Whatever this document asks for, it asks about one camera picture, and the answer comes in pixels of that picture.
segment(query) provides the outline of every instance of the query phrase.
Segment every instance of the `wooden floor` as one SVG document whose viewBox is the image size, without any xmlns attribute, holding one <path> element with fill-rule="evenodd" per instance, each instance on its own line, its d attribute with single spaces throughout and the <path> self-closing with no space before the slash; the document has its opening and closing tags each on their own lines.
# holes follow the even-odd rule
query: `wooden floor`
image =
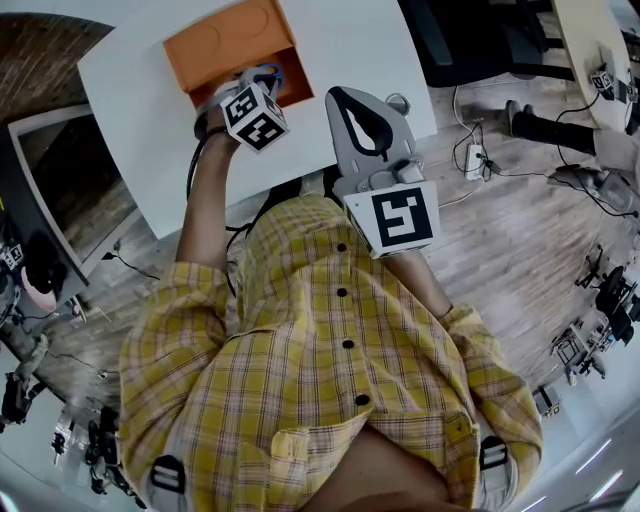
<svg viewBox="0 0 640 512">
<path fill-rule="evenodd" d="M 466 135 L 451 108 L 452 89 L 432 89 L 431 100 L 439 132 L 421 143 L 428 179 L 438 185 L 440 204 L 463 197 L 478 182 L 468 182 L 454 167 L 452 146 Z M 502 172 L 549 173 L 560 165 L 555 147 L 514 140 L 505 134 L 496 111 L 507 99 L 532 103 L 536 113 L 555 118 L 566 108 L 584 103 L 572 83 L 511 76 L 462 87 L 458 94 L 462 117 L 471 125 L 482 121 L 484 143 Z M 588 115 L 567 120 L 588 123 Z M 464 146 L 459 157 L 464 161 Z M 570 162 L 584 155 L 565 152 Z M 229 214 L 229 222 L 251 218 L 261 199 L 249 199 Z M 116 208 L 117 205 L 105 208 Z M 436 275 L 455 302 L 467 302 L 482 314 L 502 343 L 509 364 L 532 387 L 548 381 L 559 361 L 549 357 L 549 344 L 569 321 L 583 314 L 593 291 L 573 283 L 584 272 L 587 251 L 602 244 L 614 261 L 625 263 L 632 243 L 629 221 L 610 218 L 585 194 L 546 184 L 544 177 L 492 176 L 466 200 L 440 210 L 443 238 L 426 251 Z M 178 234 L 155 240 L 139 221 L 122 239 L 122 257 L 159 275 L 173 260 Z M 241 250 L 234 245 L 230 257 Z M 127 331 L 142 314 L 155 281 L 127 269 L 117 260 L 104 261 L 90 276 L 82 294 L 88 321 L 51 321 L 50 354 L 39 375 L 55 391 L 81 405 L 118 405 L 118 353 Z M 16 338 L 20 353 L 32 345 Z"/>
</svg>

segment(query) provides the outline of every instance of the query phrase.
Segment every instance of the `white table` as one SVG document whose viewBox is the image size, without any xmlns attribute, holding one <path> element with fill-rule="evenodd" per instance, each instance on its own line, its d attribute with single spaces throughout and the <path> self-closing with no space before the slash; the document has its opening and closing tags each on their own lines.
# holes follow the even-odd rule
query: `white table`
<svg viewBox="0 0 640 512">
<path fill-rule="evenodd" d="M 111 155 L 158 238 L 182 226 L 195 109 L 178 87 L 162 41 L 229 0 L 155 0 L 79 63 Z M 260 155 L 241 148 L 227 185 L 231 205 L 335 163 L 324 97 L 334 85 L 381 99 L 402 92 L 416 139 L 436 133 L 429 91 L 400 8 L 389 0 L 280 0 L 315 98 L 285 109 L 291 132 Z"/>
<path fill-rule="evenodd" d="M 632 80 L 629 53 L 608 0 L 553 0 L 553 9 L 573 76 L 587 105 L 597 94 L 590 75 L 605 62 L 613 64 L 619 80 L 626 84 Z M 599 128 L 620 132 L 624 132 L 631 117 L 628 103 L 618 100 L 599 98 L 590 110 Z"/>
</svg>

